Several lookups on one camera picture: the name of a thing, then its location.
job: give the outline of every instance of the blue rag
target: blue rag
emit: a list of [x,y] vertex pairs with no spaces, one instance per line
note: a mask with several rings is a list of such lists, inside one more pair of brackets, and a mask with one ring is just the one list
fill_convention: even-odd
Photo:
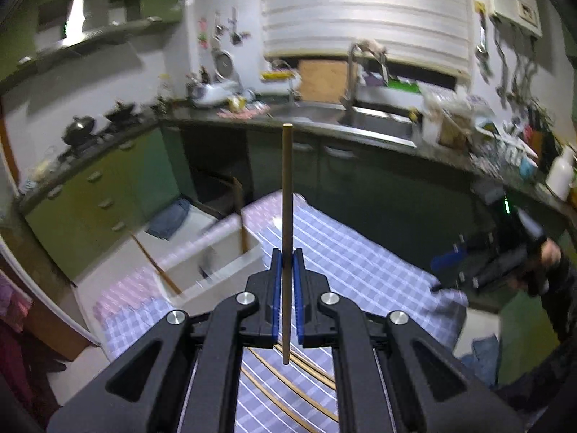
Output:
[[179,198],[150,220],[146,232],[155,238],[169,240],[182,226],[189,211],[190,202]]
[[497,383],[497,368],[499,362],[499,341],[495,335],[474,340],[471,344],[472,353],[460,358],[461,363],[468,367],[483,383],[492,388]]

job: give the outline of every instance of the white bottle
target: white bottle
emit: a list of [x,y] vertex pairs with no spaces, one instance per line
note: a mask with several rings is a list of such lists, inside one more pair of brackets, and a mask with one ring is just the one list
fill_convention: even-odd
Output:
[[545,182],[549,190],[563,201],[567,200],[570,189],[575,187],[575,182],[573,182],[575,176],[574,159],[575,152],[573,149],[570,146],[564,146],[561,156],[556,157],[553,161]]

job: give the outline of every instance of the cabinet handle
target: cabinet handle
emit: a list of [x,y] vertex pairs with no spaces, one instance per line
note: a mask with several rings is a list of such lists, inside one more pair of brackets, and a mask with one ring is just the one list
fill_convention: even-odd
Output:
[[102,177],[101,171],[94,171],[90,176],[87,177],[88,182],[96,182],[98,179]]
[[48,192],[46,196],[52,200],[58,194],[60,194],[60,192],[62,192],[62,189],[63,189],[62,185],[57,185],[54,189],[52,189],[50,192]]
[[126,223],[124,221],[119,221],[117,224],[112,226],[110,231],[118,232],[118,231],[122,231],[124,228],[126,228]]
[[106,210],[113,205],[114,205],[114,200],[112,200],[111,198],[106,198],[98,204],[98,208],[102,208],[103,210]]
[[22,57],[20,60],[18,60],[18,66],[21,67],[22,65],[25,65],[28,62],[32,61],[32,57],[29,57],[28,55],[25,57]]
[[329,146],[325,146],[324,150],[327,152],[329,156],[339,158],[339,159],[357,159],[357,155],[352,151],[347,151],[344,149],[337,149],[331,148]]
[[129,140],[129,141],[127,141],[126,143],[123,143],[122,145],[120,145],[119,148],[120,148],[122,151],[126,151],[126,150],[132,148],[134,145],[135,145],[135,142],[132,141],[132,140]]
[[297,142],[293,142],[292,143],[292,149],[295,151],[302,151],[304,153],[312,151],[313,145],[309,145],[308,143],[297,143]]

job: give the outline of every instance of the faucet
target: faucet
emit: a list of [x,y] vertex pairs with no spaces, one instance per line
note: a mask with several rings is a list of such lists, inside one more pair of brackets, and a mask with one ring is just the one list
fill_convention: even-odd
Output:
[[340,102],[347,111],[353,108],[357,98],[357,74],[355,69],[355,51],[370,52],[379,62],[379,72],[383,77],[383,86],[389,84],[389,70],[387,67],[387,52],[377,41],[363,39],[354,41],[348,49],[347,91],[340,98]]
[[[291,73],[292,73],[292,68],[291,68],[291,66],[290,66],[285,60],[283,60],[283,59],[276,59],[276,60],[273,60],[273,61],[270,63],[270,66],[272,66],[272,67],[275,67],[275,66],[278,67],[279,65],[284,65],[284,66],[286,66],[286,67],[291,71]],[[292,79],[293,79],[293,78],[294,78],[294,76],[291,76],[291,77],[288,79],[288,105],[289,105],[290,107],[295,107],[295,105],[296,105],[296,104],[295,104],[295,98],[300,95],[300,93],[299,93],[298,91],[295,91],[295,90],[293,89],[293,85],[292,85]]]

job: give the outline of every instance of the black pot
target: black pot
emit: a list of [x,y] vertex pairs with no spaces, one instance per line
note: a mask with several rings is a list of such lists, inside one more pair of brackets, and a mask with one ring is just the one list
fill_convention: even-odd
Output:
[[125,122],[131,118],[134,109],[135,103],[133,102],[124,104],[123,102],[116,101],[116,109],[107,112],[105,117],[113,123]]
[[96,121],[93,117],[73,117],[74,122],[66,127],[62,141],[72,147],[82,145],[92,135]]

